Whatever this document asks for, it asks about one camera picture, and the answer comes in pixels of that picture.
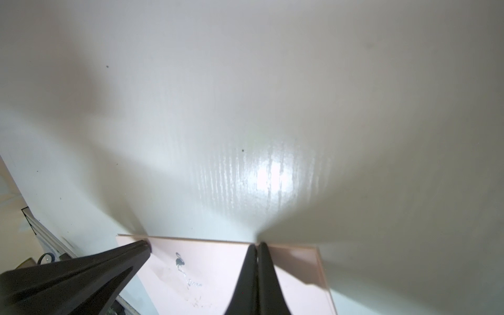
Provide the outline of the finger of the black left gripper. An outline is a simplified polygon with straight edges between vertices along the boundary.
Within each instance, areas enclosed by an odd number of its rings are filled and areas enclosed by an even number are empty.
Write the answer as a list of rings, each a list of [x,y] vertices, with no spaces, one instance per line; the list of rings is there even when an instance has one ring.
[[[96,255],[1,274],[2,314],[106,314],[151,255],[139,240]]]

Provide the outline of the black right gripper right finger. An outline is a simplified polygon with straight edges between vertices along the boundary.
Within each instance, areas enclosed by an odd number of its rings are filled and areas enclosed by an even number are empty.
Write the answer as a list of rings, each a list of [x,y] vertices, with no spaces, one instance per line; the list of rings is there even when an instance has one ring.
[[[291,314],[284,299],[274,263],[265,242],[257,248],[259,313],[266,315]]]

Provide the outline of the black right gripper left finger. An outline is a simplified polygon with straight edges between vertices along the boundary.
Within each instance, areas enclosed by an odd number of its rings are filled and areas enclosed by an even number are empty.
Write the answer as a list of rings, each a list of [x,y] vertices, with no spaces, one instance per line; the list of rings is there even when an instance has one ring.
[[[258,314],[257,248],[248,247],[235,290],[225,315]]]

